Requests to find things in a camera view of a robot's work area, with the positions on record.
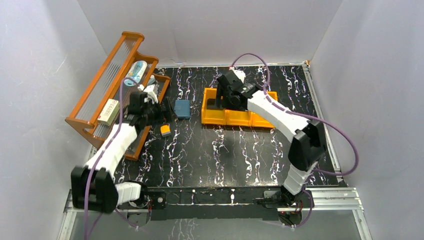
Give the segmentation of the blue card holder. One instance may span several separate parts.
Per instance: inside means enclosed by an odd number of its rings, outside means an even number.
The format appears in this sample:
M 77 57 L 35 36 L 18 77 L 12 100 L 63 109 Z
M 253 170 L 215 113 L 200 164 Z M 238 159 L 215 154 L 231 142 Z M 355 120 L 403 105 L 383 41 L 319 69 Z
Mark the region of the blue card holder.
M 178 119 L 190 119 L 191 102 L 186 99 L 177 99 L 174 105 L 174 112 Z

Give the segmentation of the yellow three-compartment bin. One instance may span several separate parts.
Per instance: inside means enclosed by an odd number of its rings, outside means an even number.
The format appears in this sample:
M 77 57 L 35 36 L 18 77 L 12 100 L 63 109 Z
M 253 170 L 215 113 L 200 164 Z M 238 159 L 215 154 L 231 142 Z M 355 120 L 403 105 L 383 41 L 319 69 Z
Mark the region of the yellow three-compartment bin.
M 254 128 L 274 128 L 263 117 L 251 111 L 212 109 L 217 89 L 204 88 L 201 107 L 201 123 L 204 125 L 241 126 Z

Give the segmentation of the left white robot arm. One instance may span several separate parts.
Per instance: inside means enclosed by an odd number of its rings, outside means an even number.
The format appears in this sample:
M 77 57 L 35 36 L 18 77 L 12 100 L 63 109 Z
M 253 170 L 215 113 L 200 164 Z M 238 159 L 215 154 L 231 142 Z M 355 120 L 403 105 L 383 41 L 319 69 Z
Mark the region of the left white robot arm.
M 158 86 L 140 85 L 129 96 L 129 103 L 120 109 L 105 143 L 84 166 L 71 171 L 72 204 L 77 209 L 110 214 L 118 206 L 147 203 L 147 187 L 137 181 L 116 184 L 115 170 L 127 149 L 148 126 L 162 126 L 174 120 L 168 98 L 159 101 Z

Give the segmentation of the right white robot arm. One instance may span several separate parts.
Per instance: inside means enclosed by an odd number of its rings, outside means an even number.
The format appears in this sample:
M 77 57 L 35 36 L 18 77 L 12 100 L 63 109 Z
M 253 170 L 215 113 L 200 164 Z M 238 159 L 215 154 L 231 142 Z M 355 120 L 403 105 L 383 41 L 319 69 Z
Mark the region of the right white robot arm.
M 324 124 L 291 112 L 258 84 L 245 82 L 245 76 L 243 71 L 234 69 L 219 76 L 214 105 L 226 110 L 255 113 L 286 137 L 290 143 L 287 177 L 279 193 L 265 196 L 258 203 L 291 206 L 299 199 L 318 161 L 325 156 L 327 141 Z

